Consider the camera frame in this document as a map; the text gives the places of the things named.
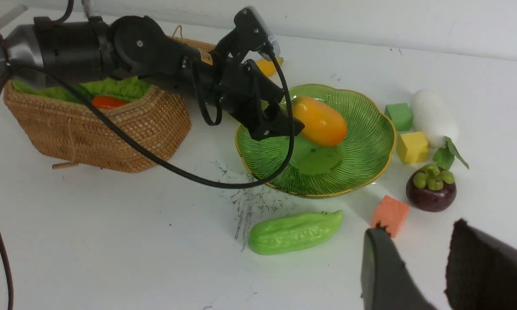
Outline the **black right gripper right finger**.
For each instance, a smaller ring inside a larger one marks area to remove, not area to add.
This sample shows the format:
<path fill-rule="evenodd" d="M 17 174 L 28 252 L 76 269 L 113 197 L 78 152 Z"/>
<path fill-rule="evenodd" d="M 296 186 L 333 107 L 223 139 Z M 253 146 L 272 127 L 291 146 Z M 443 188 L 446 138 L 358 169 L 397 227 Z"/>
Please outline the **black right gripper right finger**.
<path fill-rule="evenodd" d="M 445 294 L 453 310 L 517 310 L 517 249 L 455 222 Z"/>

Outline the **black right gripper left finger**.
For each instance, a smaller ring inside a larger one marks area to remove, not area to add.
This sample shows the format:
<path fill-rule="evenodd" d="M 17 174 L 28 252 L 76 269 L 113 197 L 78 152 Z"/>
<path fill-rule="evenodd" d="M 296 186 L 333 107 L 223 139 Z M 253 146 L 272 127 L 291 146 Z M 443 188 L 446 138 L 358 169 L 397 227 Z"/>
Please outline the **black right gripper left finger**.
<path fill-rule="evenodd" d="M 369 228 L 363 239 L 361 298 L 365 310 L 434 310 L 408 273 L 390 235 Z"/>

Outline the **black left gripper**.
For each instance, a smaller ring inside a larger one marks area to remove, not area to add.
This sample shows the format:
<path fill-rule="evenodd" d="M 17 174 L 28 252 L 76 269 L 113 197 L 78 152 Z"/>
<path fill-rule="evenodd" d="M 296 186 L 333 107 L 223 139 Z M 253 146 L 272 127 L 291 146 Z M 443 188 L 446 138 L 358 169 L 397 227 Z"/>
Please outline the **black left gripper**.
<path fill-rule="evenodd" d="M 199 49 L 198 106 L 203 119 L 208 125 L 219 125 L 227 112 L 257 141 L 298 136 L 305 125 L 280 106 L 286 88 L 264 76 L 255 61 L 243 61 L 249 52 L 241 41 Z M 272 62 L 278 71 L 280 61 Z"/>

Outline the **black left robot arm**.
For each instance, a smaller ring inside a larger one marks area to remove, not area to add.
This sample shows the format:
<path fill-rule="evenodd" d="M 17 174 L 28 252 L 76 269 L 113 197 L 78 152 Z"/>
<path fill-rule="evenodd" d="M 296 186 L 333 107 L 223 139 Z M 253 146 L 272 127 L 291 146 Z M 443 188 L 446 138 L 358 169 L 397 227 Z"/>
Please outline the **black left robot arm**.
<path fill-rule="evenodd" d="M 166 35 L 148 16 L 101 17 L 56 23 L 47 17 L 17 26 L 0 43 L 0 75 L 11 65 L 34 65 L 70 85 L 136 77 L 164 91 L 193 96 L 210 126 L 223 112 L 254 140 L 298 135 L 305 125 L 280 102 L 287 90 L 273 83 L 247 53 L 269 61 L 279 45 L 252 6 L 239 11 L 235 27 L 209 52 Z"/>

